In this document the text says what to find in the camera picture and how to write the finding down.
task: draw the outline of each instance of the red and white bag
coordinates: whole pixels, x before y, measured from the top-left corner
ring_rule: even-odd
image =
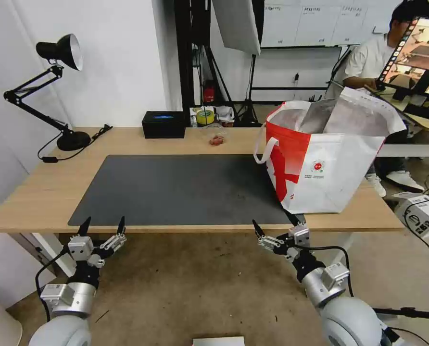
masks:
[[[266,147],[257,152],[266,127]],[[261,128],[254,158],[290,213],[341,212],[385,137],[405,125],[388,103],[345,88],[338,101],[284,102]]]

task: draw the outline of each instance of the black tissue box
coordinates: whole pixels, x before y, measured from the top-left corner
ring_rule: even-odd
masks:
[[[181,111],[147,111],[142,119],[146,138],[184,138],[186,125]]]

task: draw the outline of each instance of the tape roll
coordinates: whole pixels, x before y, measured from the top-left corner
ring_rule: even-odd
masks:
[[[215,112],[210,110],[200,110],[197,112],[196,118],[200,125],[208,125],[215,121]]]

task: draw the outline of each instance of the black lamp shade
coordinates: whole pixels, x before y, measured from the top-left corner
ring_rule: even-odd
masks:
[[[44,59],[60,60],[78,71],[83,69],[80,45],[74,34],[61,37],[57,43],[39,42],[36,49],[38,55]]]

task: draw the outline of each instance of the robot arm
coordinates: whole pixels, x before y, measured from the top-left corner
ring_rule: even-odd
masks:
[[[374,310],[355,297],[345,297],[349,270],[341,263],[328,267],[310,249],[310,232],[299,223],[277,238],[264,234],[253,220],[258,244],[285,256],[297,272],[306,295],[320,315],[324,337],[333,346],[379,346],[382,327]]]
[[[40,298],[54,317],[42,325],[32,336],[29,346],[90,346],[91,334],[87,317],[91,315],[94,296],[99,287],[100,270],[105,260],[126,242],[125,217],[117,233],[99,247],[94,247],[87,236],[89,217],[73,236],[68,249],[76,262],[75,274],[65,284],[48,284]]]

